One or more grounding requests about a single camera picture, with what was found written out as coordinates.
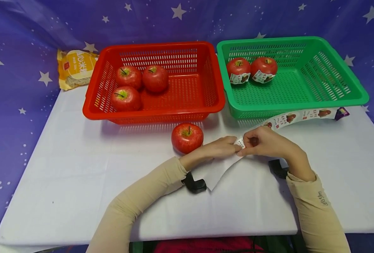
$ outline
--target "arm sleeve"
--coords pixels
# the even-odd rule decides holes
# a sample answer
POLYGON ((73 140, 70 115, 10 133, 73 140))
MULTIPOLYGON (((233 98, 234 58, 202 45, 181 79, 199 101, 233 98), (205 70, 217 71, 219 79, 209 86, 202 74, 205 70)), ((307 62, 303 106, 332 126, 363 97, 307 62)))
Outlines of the arm sleeve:
POLYGON ((121 192, 109 204, 86 253, 129 252, 132 225, 155 200, 182 186, 187 172, 173 157, 121 192))
POLYGON ((348 253, 343 228, 326 197, 322 183, 305 182, 288 173, 288 187, 298 210, 299 225, 310 253, 348 253))

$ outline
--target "red basket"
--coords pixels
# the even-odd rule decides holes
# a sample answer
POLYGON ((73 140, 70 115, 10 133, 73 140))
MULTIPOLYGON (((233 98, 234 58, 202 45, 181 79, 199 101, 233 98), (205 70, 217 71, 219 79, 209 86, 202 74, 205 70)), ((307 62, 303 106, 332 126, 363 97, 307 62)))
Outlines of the red basket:
POLYGON ((225 104, 223 82, 214 47, 208 42, 109 46, 102 50, 85 95, 83 114, 117 124, 203 120, 225 104), (118 84, 115 71, 124 65, 143 71, 161 65, 169 88, 158 95, 141 91, 142 109, 116 112, 110 96, 118 84))

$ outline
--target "person's right hand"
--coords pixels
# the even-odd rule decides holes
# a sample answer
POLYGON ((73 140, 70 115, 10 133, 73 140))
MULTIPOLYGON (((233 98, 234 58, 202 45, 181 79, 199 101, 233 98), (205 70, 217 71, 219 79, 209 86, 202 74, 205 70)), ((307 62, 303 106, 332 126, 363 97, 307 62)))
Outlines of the person's right hand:
POLYGON ((246 148, 239 151, 238 156, 265 155, 289 159, 304 153, 297 144, 267 126, 248 131, 243 136, 243 141, 246 148))

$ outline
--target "starry fabric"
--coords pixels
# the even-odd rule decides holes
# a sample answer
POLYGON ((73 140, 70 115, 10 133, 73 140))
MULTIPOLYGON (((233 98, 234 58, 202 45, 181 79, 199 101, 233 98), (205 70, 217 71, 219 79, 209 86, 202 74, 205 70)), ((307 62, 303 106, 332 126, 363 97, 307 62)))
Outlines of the starry fabric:
POLYGON ((0 0, 0 221, 59 93, 57 48, 304 35, 355 72, 374 122, 371 0, 0 0))

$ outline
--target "table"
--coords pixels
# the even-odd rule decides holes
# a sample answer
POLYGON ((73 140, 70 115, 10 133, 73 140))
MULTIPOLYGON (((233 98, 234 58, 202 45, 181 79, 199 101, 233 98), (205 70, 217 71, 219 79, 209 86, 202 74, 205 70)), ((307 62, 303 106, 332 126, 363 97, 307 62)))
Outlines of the table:
MULTIPOLYGON (((0 252, 88 243, 112 198, 174 156, 176 123, 89 121, 81 112, 85 91, 60 93, 2 220, 0 252)), ((279 133, 307 151, 345 232, 374 232, 374 125, 361 107, 348 110, 338 122, 301 122, 279 133)), ((237 122, 225 108, 197 124, 207 143, 256 122, 237 122)), ((182 188, 161 198, 137 220, 131 240, 296 233, 288 188, 266 162, 242 159, 212 193, 182 188)), ((194 170, 194 178, 208 168, 194 170)))

